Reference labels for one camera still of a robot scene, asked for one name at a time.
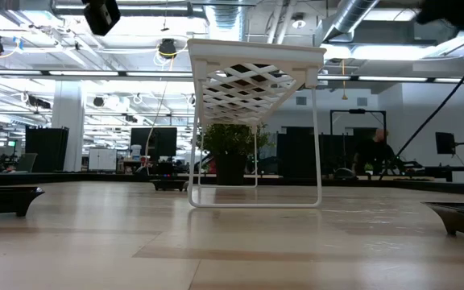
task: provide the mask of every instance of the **lattice tabletop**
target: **lattice tabletop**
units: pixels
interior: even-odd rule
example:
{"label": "lattice tabletop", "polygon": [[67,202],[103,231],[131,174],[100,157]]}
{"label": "lattice tabletop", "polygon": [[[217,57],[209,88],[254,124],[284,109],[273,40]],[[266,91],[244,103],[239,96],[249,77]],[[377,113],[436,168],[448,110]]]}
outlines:
{"label": "lattice tabletop", "polygon": [[323,66],[325,49],[191,39],[202,124],[257,125]]}

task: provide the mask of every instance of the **white column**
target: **white column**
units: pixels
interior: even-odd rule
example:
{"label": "white column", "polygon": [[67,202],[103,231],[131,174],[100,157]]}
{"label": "white column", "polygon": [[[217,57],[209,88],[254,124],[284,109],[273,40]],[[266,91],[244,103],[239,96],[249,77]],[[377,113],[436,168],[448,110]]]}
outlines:
{"label": "white column", "polygon": [[69,128],[64,170],[81,170],[81,149],[84,144],[84,118],[86,97],[81,81],[57,81],[53,100],[52,127]]}

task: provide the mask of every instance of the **white cabinet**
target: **white cabinet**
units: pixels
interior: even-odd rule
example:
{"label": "white cabinet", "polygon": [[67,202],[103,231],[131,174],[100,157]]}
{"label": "white cabinet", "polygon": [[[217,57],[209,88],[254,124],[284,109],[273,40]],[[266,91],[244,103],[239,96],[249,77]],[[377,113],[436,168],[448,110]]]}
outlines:
{"label": "white cabinet", "polygon": [[118,150],[116,149],[90,149],[89,170],[115,171]]}

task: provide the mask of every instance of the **wooden floor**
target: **wooden floor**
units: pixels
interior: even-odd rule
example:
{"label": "wooden floor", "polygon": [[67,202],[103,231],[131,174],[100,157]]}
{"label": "wooden floor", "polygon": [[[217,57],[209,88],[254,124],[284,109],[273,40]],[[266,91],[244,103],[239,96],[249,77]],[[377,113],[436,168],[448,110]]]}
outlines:
{"label": "wooden floor", "polygon": [[[220,210],[148,183],[42,187],[26,218],[0,214],[0,289],[464,289],[464,234],[446,237],[420,204],[461,195],[324,188],[319,210]],[[257,198],[308,202],[314,190],[260,187]]]}

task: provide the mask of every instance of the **person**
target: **person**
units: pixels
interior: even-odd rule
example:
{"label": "person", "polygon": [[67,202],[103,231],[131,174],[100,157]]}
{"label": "person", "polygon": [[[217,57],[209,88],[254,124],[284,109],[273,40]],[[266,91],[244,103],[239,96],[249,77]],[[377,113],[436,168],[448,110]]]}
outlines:
{"label": "person", "polygon": [[395,153],[384,142],[388,135],[388,130],[384,135],[383,129],[377,129],[372,139],[363,140],[358,144],[355,148],[354,162],[352,163],[352,171],[356,175],[365,173],[367,164],[371,165],[373,172],[381,172],[384,160],[390,162],[393,159]]}

